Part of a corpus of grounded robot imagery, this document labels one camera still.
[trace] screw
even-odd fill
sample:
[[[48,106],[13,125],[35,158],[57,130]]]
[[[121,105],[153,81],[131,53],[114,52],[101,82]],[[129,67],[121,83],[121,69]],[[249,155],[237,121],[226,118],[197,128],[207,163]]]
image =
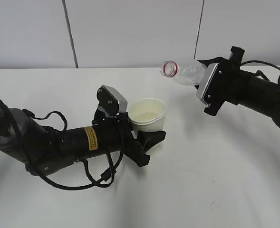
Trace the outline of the screw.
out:
[[[67,139],[68,139],[67,136],[63,136],[62,139],[61,139],[62,143],[65,142],[65,141],[67,141]]]

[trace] white wall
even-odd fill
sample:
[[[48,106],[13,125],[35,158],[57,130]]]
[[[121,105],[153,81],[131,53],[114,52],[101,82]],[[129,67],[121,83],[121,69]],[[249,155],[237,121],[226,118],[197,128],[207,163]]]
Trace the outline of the white wall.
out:
[[[192,59],[202,0],[66,0],[79,67]]]
[[[156,67],[194,56],[203,0],[66,0],[79,67]],[[280,65],[280,0],[205,0],[197,59]],[[0,0],[0,68],[74,68],[62,0]]]
[[[280,65],[280,0],[205,0],[196,58],[229,57],[231,46]]]
[[[61,0],[0,0],[0,68],[75,67]]]

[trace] white paper cup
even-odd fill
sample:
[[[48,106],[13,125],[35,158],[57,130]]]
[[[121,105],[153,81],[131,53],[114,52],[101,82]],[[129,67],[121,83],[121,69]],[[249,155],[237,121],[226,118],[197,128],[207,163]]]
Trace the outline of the white paper cup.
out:
[[[138,131],[157,132],[163,130],[166,104],[154,98],[147,98],[134,103],[128,110],[135,134]]]

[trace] cable connector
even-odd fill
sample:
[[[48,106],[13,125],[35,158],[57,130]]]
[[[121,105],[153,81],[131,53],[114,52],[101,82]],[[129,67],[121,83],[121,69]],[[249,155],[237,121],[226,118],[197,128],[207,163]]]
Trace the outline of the cable connector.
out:
[[[101,178],[104,181],[107,181],[111,178],[111,171],[110,168],[106,169],[102,174],[101,174]]]
[[[32,119],[35,117],[35,114],[27,109],[22,110],[27,117],[31,117]]]

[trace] yellow warning label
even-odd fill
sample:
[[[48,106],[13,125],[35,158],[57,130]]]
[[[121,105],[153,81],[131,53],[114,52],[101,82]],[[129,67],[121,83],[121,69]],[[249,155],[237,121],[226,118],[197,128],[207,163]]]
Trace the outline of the yellow warning label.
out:
[[[97,135],[96,132],[94,131],[93,127],[84,127],[85,132],[88,137],[88,143],[89,143],[89,150],[94,151],[98,149],[98,144],[97,144]]]

